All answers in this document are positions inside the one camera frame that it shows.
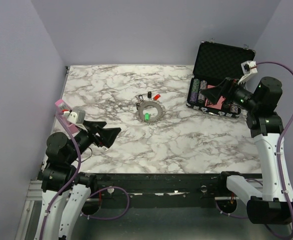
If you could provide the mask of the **green tagged key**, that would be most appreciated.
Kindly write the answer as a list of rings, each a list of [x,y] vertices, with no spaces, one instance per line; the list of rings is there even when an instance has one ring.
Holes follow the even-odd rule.
[[[144,120],[147,121],[147,122],[150,120],[150,114],[149,113],[144,114]]]

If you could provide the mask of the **metal key ring disc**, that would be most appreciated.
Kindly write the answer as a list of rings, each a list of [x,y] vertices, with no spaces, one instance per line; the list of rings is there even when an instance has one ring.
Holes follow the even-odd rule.
[[[166,113],[165,106],[154,100],[141,100],[136,103],[135,118],[145,124],[155,124],[160,121]],[[145,113],[150,114],[149,121],[145,121]]]

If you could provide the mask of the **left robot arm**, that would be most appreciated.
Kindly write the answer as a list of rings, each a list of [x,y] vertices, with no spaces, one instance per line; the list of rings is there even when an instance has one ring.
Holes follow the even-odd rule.
[[[57,119],[64,132],[55,132],[46,141],[48,159],[42,172],[42,202],[36,240],[69,240],[85,201],[98,190],[97,177],[80,172],[73,162],[92,144],[109,149],[121,128],[107,128],[105,121],[84,121],[73,135],[67,123]]]

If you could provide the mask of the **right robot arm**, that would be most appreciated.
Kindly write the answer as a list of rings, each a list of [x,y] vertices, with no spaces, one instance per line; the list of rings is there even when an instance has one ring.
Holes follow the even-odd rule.
[[[284,157],[284,127],[275,112],[282,96],[282,83],[263,77],[254,92],[243,88],[236,79],[225,78],[219,85],[202,89],[210,102],[224,97],[227,103],[247,111],[246,124],[257,147],[261,165],[262,191],[237,172],[224,171],[216,184],[222,196],[234,193],[245,205],[253,224],[288,225],[293,223],[293,189]]]

